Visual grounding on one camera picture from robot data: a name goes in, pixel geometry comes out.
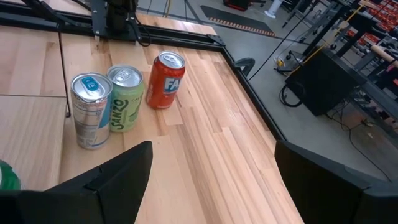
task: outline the fanta can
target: fanta can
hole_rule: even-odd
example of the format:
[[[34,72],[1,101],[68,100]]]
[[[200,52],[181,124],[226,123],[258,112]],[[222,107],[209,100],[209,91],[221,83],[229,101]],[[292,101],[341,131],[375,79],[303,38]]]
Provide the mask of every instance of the fanta can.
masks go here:
[[[150,73],[146,102],[154,109],[168,108],[185,73],[185,61],[171,51],[161,52],[154,61]]]

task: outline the aluminum can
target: aluminum can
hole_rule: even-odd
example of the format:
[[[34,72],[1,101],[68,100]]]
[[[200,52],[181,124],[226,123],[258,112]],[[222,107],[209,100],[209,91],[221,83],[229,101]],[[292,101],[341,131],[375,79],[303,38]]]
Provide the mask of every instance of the aluminum can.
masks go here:
[[[111,131],[130,130],[138,117],[144,78],[142,73],[129,65],[114,65],[108,70],[108,77],[113,82]]]
[[[80,74],[72,80],[73,117],[79,146],[97,149],[109,138],[112,89],[111,80],[98,73]]]
[[[155,58],[150,73],[147,104],[155,109],[171,106],[184,73],[185,61],[181,55],[171,51],[161,52]]]
[[[23,190],[21,180],[14,169],[2,160],[0,160],[0,190]]]

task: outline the blue and silver can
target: blue and silver can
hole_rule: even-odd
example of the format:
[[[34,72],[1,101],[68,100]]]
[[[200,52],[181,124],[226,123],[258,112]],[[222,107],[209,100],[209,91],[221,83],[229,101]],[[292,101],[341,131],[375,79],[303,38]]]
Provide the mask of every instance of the blue and silver can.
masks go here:
[[[111,80],[98,73],[80,74],[72,80],[73,117],[79,146],[97,149],[109,138],[112,89]]]

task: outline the green can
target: green can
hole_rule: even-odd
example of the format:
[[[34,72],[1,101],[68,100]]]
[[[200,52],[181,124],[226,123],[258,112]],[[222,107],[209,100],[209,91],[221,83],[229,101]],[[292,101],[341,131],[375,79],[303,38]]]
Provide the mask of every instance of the green can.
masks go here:
[[[111,131],[125,132],[136,122],[144,93],[144,79],[142,73],[130,65],[112,66],[108,77],[113,82]]]
[[[0,160],[0,190],[22,190],[22,184],[12,167]]]

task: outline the black box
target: black box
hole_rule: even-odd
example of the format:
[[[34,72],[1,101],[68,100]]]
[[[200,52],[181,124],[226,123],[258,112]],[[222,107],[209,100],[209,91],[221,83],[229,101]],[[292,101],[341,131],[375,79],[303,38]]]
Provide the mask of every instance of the black box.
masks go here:
[[[314,114],[325,114],[366,80],[331,50],[322,49],[286,79],[287,87]]]

